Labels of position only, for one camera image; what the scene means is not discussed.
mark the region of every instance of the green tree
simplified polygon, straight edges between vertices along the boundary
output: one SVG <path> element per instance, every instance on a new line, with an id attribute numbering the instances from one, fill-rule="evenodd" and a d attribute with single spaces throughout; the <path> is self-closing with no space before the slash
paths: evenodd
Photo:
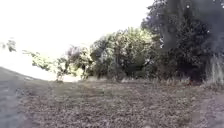
<path id="1" fill-rule="evenodd" d="M 128 28 L 109 34 L 92 46 L 96 76 L 122 79 L 135 77 L 154 58 L 153 35 L 139 28 Z"/>
<path id="2" fill-rule="evenodd" d="M 160 76 L 188 76 L 197 81 L 205 78 L 213 52 L 210 26 L 200 18 L 200 4 L 193 0 L 155 0 L 148 8 L 142 28 L 160 38 L 159 51 L 163 51 L 157 61 Z"/>

